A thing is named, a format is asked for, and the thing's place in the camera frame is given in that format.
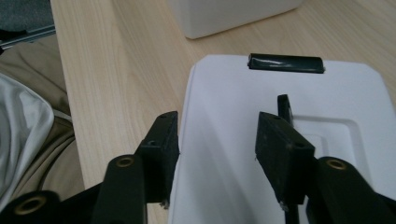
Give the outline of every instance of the white fabric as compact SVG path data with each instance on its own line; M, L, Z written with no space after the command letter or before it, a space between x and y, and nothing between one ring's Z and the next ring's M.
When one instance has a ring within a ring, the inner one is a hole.
M49 103L0 73L0 210L9 203L52 123Z

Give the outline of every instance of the khaki pants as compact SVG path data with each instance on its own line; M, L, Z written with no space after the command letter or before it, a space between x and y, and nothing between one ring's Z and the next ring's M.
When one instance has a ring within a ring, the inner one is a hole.
M0 72L41 95L53 109L70 115L55 35L6 50L0 55ZM42 189L55 191L61 200L84 190L73 124L69 120L55 118L49 136L12 198Z

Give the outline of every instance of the light wood tabletop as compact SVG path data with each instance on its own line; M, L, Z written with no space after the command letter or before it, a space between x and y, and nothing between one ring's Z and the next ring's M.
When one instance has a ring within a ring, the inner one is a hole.
M396 2L306 0L289 12L188 39L166 0L52 0L85 186L133 153L161 113L181 115L191 67L207 54L319 56L367 63L396 103ZM149 207L150 223L166 212Z

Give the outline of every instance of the gray fabric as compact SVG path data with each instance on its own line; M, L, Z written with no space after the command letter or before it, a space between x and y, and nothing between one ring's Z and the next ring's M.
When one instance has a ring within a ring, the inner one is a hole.
M0 0L2 30L34 30L52 24L49 0Z

